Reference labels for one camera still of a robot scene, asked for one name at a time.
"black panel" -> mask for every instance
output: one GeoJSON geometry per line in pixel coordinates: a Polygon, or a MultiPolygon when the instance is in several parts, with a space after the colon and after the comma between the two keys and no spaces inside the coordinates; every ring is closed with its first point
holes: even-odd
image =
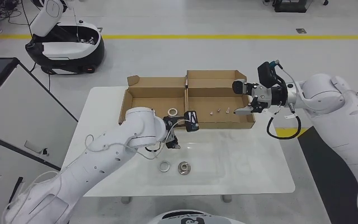
{"type": "Polygon", "coordinates": [[[298,140],[332,224],[357,224],[358,183],[347,164],[313,127],[298,140]]]}
{"type": "Polygon", "coordinates": [[[18,65],[17,58],[0,58],[0,86],[18,65]]]}

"open cardboard box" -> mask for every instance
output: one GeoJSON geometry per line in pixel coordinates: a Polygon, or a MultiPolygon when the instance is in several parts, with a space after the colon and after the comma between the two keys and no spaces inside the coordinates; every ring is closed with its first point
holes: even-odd
{"type": "Polygon", "coordinates": [[[185,112],[185,78],[146,78],[127,77],[128,89],[124,93],[119,123],[125,119],[125,113],[131,108],[144,106],[156,111],[160,118],[168,116],[168,110],[175,108],[178,116],[185,112]]]}
{"type": "Polygon", "coordinates": [[[170,108],[176,108],[178,116],[183,116],[187,110],[195,110],[201,129],[252,128],[255,123],[253,114],[237,116],[233,113],[249,103],[247,95],[237,95],[232,90],[232,83],[238,78],[246,76],[235,70],[187,71],[186,77],[178,78],[130,76],[119,123],[124,121],[128,109],[145,106],[154,109],[160,118],[167,116],[170,108]]]}
{"type": "Polygon", "coordinates": [[[237,95],[232,90],[232,84],[238,78],[246,79],[246,76],[236,70],[187,71],[187,108],[196,111],[200,128],[252,128],[255,123],[253,114],[234,114],[235,109],[249,103],[247,95],[237,95]]]}

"gray floor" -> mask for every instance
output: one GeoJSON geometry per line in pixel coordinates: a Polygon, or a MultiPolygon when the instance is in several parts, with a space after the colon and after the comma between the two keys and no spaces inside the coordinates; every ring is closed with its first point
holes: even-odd
{"type": "MultiPolygon", "coordinates": [[[[77,19],[103,27],[103,34],[274,34],[357,35],[357,0],[315,0],[307,13],[275,13],[261,0],[86,0],[76,1],[77,19]]],[[[32,20],[38,10],[25,1],[32,20]]],[[[62,21],[73,21],[67,11],[62,21]]],[[[24,23],[22,16],[12,22],[24,23]]],[[[27,34],[26,26],[1,21],[4,34],[27,34]]],[[[18,57],[31,68],[25,52],[28,40],[0,39],[0,57],[18,57]]],[[[51,92],[79,118],[95,86],[123,86],[126,77],[184,76],[187,69],[237,69],[250,82],[258,81],[257,67],[280,59],[297,80],[316,73],[342,76],[356,86],[357,40],[134,40],[106,39],[106,56],[95,74],[51,77],[51,92]]],[[[34,75],[48,87],[38,67],[34,75]]],[[[302,116],[303,127],[311,124],[302,116]]],[[[275,127],[296,127],[276,118],[275,127]]],[[[140,223],[173,209],[199,209],[248,224],[330,223],[296,139],[281,141],[296,191],[291,194],[235,195],[224,204],[220,196],[137,197],[123,205],[120,198],[83,198],[71,223],[140,223]]]]}
{"type": "Polygon", "coordinates": [[[135,197],[124,205],[120,198],[82,198],[70,223],[146,224],[175,209],[197,209],[247,224],[330,223],[297,139],[281,141],[295,181],[291,194],[234,195],[231,203],[220,196],[135,197]]]}

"metal nut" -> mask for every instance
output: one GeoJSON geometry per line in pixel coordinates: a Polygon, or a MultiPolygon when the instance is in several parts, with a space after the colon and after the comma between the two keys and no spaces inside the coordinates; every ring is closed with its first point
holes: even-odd
{"type": "Polygon", "coordinates": [[[187,161],[183,161],[178,165],[178,172],[181,175],[187,175],[190,173],[191,165],[187,161]]]}

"white cable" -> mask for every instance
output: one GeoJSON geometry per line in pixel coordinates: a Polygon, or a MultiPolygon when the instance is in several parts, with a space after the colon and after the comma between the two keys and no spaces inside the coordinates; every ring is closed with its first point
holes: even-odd
{"type": "MultiPolygon", "coordinates": [[[[298,86],[297,86],[295,80],[292,78],[292,76],[291,76],[290,74],[288,74],[283,68],[282,68],[281,70],[282,70],[284,73],[286,73],[286,75],[288,75],[288,76],[292,79],[293,84],[294,84],[295,87],[296,87],[296,91],[297,91],[298,95],[299,95],[299,96],[303,96],[303,93],[301,92],[300,88],[298,88],[298,86]]],[[[347,90],[347,91],[341,93],[341,95],[340,95],[340,96],[337,96],[336,99],[341,98],[346,92],[350,92],[350,91],[353,91],[353,90],[347,90]]],[[[314,111],[323,111],[323,110],[327,110],[327,109],[329,109],[329,108],[331,108],[331,107],[334,107],[334,105],[332,105],[332,106],[328,106],[328,107],[326,107],[326,108],[324,108],[324,109],[319,109],[319,110],[318,110],[318,109],[315,109],[315,108],[311,108],[311,107],[305,102],[304,99],[302,99],[302,102],[303,102],[308,108],[310,108],[311,110],[314,110],[314,111]]]]}
{"type": "MultiPolygon", "coordinates": [[[[56,171],[52,171],[52,170],[51,170],[51,171],[45,172],[45,173],[39,175],[38,177],[36,177],[36,179],[35,179],[35,180],[26,188],[26,190],[24,191],[24,192],[27,192],[27,191],[28,191],[28,193],[27,193],[27,195],[26,195],[26,198],[25,198],[25,200],[23,200],[23,202],[22,202],[22,204],[21,204],[21,206],[20,206],[20,209],[16,212],[16,214],[15,214],[14,217],[11,219],[11,221],[9,222],[9,224],[12,223],[12,221],[16,218],[16,216],[18,215],[18,213],[19,213],[20,210],[22,209],[23,205],[26,203],[27,198],[28,198],[29,195],[30,195],[31,189],[37,184],[37,183],[35,183],[35,182],[36,182],[40,177],[44,176],[45,174],[49,174],[49,173],[56,173],[56,176],[58,176],[61,172],[58,173],[58,172],[56,172],[56,171]]],[[[47,181],[43,181],[43,182],[41,182],[41,183],[46,183],[46,182],[48,182],[48,181],[50,181],[50,180],[56,178],[56,176],[53,177],[53,178],[51,178],[51,179],[49,179],[49,180],[47,180],[47,181]]],[[[62,187],[62,177],[61,177],[61,175],[59,175],[59,178],[60,178],[60,187],[59,187],[59,190],[57,191],[56,195],[52,198],[52,200],[51,200],[48,204],[46,204],[42,209],[40,209],[38,212],[36,212],[25,224],[28,224],[37,214],[39,214],[44,208],[46,208],[46,207],[57,197],[57,195],[60,193],[61,187],[62,187]]],[[[4,217],[5,217],[6,208],[7,208],[8,206],[10,206],[12,203],[17,202],[19,196],[17,196],[17,198],[16,198],[16,200],[15,200],[14,202],[11,202],[10,204],[8,204],[8,205],[5,207],[5,210],[3,211],[2,217],[1,217],[1,222],[2,222],[2,223],[5,223],[5,222],[4,222],[4,217]]]]}
{"type": "MultiPolygon", "coordinates": [[[[169,138],[169,135],[170,135],[172,129],[175,127],[175,125],[177,125],[179,122],[183,122],[183,121],[191,122],[190,120],[180,120],[180,121],[178,121],[177,123],[175,123],[175,124],[170,128],[170,130],[169,130],[169,132],[168,132],[168,134],[167,134],[167,136],[166,136],[166,139],[165,139],[164,143],[167,142],[167,139],[169,138]]],[[[136,150],[135,148],[129,147],[129,146],[127,146],[126,144],[123,144],[123,143],[120,143],[120,142],[116,142],[116,143],[109,144],[108,147],[106,147],[106,148],[104,148],[104,149],[102,149],[102,150],[99,150],[99,151],[90,150],[90,149],[88,148],[88,146],[87,146],[87,138],[88,138],[89,136],[91,136],[91,137],[94,139],[93,135],[91,135],[91,134],[87,135],[86,138],[85,138],[85,140],[84,140],[84,145],[86,146],[86,149],[88,149],[88,150],[91,151],[91,152],[101,152],[101,151],[104,151],[104,150],[108,150],[108,149],[109,149],[111,146],[113,146],[113,145],[119,144],[119,145],[121,145],[121,146],[124,146],[124,147],[126,147],[126,148],[132,150],[133,152],[135,152],[135,153],[137,153],[137,154],[140,154],[141,156],[143,156],[143,157],[146,158],[147,160],[154,160],[154,159],[158,158],[159,154],[163,151],[163,147],[164,147],[164,145],[165,145],[165,144],[162,144],[162,146],[161,146],[160,149],[159,149],[158,154],[155,154],[155,153],[153,152],[153,154],[154,154],[155,156],[154,156],[153,158],[149,158],[149,157],[147,157],[147,156],[144,156],[142,153],[138,152],[138,150],[136,150]]]]}

